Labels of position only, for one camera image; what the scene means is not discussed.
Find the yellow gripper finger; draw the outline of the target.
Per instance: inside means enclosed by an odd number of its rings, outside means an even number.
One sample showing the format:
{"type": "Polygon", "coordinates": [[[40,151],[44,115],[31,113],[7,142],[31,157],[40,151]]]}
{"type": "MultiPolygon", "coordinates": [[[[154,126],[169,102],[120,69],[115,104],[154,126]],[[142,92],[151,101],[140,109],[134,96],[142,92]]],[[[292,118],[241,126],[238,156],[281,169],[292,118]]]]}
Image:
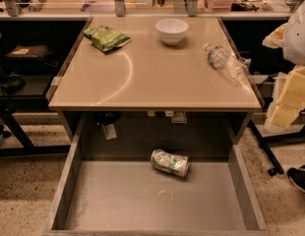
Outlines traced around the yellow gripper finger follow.
{"type": "Polygon", "coordinates": [[[285,77],[283,89],[270,121],[281,128],[289,127],[305,108],[305,66],[295,66],[285,77]]]}
{"type": "Polygon", "coordinates": [[[282,24],[269,35],[267,35],[262,44],[268,48],[282,48],[283,47],[283,36],[286,28],[286,23],[282,24]]]}

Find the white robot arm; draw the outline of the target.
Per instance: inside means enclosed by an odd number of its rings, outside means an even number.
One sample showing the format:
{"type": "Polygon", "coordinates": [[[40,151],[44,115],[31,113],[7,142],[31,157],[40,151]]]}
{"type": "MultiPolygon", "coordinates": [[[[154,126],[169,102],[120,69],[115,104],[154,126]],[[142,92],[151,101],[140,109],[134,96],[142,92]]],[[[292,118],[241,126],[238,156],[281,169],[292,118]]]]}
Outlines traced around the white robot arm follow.
{"type": "Polygon", "coordinates": [[[267,113],[271,125],[287,128],[305,109],[305,0],[288,22],[266,36],[262,44],[281,47],[283,58],[294,64],[267,113]]]}

